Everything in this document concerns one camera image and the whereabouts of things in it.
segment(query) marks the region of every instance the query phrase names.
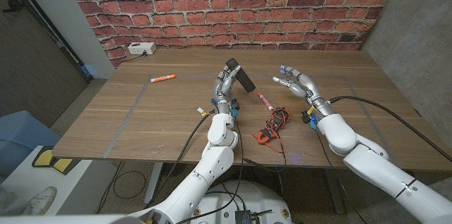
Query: blue object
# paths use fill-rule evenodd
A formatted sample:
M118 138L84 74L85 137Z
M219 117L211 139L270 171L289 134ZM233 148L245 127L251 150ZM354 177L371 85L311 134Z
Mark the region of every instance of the blue object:
M0 175L10 175L36 146L54 146L59 139L27 111L0 117Z

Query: red marker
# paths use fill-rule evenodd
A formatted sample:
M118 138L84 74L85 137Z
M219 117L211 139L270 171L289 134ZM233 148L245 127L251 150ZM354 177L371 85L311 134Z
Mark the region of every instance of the red marker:
M266 105L266 107L268 108L268 110L270 110L271 112L273 111L273 107L270 105L270 103L268 103L268 101L263 97L261 92L257 92L257 95L260 97L260 99L262 100L262 102Z

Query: orange marker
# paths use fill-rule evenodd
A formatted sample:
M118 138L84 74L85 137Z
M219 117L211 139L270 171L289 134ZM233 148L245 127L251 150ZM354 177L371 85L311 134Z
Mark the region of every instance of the orange marker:
M158 81L163 81L163 80L167 80L167 79L171 79L171 78L175 78L175 77L176 77L176 75L172 74L172 75L169 75L169 76L161 76L159 78L152 78L150 81L155 83L155 82L158 82Z

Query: wooden table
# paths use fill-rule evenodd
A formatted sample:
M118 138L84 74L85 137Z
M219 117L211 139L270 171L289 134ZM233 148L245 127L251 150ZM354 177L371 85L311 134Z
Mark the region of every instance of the wooden table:
M272 81L281 76L281 64L307 74L325 99L355 95L378 102L451 154L412 105L366 52L317 52L282 50L159 49L154 55L123 63L94 97L54 148L59 157L82 159L149 160L174 162L189 134L201 120L198 107L212 110L212 87L225 62L234 57L256 85L246 93L239 82L233 94L239 102L237 123L244 156L264 165L283 164L283 157L257 144L257 134L270 112L257 96L261 91L274 107L290 111L290 122L280 130L287 165L328 166L316 134L301 121L309 106L287 88ZM157 76L175 79L151 83ZM452 170L452 165L422 139L384 111L354 100L333 104L359 134L383 146L391 161L408 170ZM207 143L210 118L193 137L183 163L197 163ZM240 144L234 149L239 164ZM327 149L336 167L342 157Z

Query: gray wall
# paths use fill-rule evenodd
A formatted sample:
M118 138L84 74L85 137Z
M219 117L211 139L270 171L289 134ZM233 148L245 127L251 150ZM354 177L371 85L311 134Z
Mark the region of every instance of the gray wall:
M452 0L388 0L361 49L452 148Z

